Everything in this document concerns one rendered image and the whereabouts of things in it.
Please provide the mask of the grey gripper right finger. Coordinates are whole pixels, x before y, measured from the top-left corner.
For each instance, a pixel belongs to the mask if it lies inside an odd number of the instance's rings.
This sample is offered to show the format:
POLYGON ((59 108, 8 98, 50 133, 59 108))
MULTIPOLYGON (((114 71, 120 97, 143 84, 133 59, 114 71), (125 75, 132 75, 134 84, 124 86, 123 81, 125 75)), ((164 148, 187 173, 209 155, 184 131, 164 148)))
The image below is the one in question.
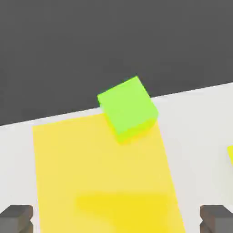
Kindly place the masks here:
POLYGON ((233 213, 223 205, 202 205, 200 217, 200 233, 233 233, 233 213))

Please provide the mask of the large yellow box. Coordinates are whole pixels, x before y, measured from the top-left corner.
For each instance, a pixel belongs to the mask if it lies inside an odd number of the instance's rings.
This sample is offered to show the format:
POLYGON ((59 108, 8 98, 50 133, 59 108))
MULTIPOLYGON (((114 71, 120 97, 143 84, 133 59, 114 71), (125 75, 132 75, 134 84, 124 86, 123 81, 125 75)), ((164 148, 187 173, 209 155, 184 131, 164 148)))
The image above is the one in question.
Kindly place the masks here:
POLYGON ((32 133, 41 233, 185 233, 157 124, 123 144, 103 114, 32 133))

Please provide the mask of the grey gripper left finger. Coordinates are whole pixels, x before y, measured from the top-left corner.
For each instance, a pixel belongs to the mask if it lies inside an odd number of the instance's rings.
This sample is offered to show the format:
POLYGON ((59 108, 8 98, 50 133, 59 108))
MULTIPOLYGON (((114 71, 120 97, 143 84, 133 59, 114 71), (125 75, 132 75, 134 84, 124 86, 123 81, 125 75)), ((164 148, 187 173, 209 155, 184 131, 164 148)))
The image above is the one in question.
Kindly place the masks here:
POLYGON ((0 213, 0 233, 33 233, 31 205, 10 205, 0 213))

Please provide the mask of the small yellow cube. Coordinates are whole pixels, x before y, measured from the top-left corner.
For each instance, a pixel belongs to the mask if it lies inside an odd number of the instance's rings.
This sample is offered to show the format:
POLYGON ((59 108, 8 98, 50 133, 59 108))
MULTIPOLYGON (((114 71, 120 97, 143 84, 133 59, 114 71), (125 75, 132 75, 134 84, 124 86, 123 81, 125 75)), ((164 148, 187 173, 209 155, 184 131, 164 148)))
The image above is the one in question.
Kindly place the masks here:
POLYGON ((230 145, 227 147, 227 152, 228 152, 231 164, 233 165, 233 145, 230 145))

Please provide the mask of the small green cube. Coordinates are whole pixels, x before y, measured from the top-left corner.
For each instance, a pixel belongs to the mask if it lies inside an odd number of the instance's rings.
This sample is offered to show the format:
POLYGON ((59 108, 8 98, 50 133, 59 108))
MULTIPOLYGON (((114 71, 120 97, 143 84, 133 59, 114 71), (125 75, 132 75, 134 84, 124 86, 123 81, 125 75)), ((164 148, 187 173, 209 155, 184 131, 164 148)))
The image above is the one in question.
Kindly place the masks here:
POLYGON ((138 76, 98 94, 97 99, 120 143, 148 131, 159 115, 138 76))

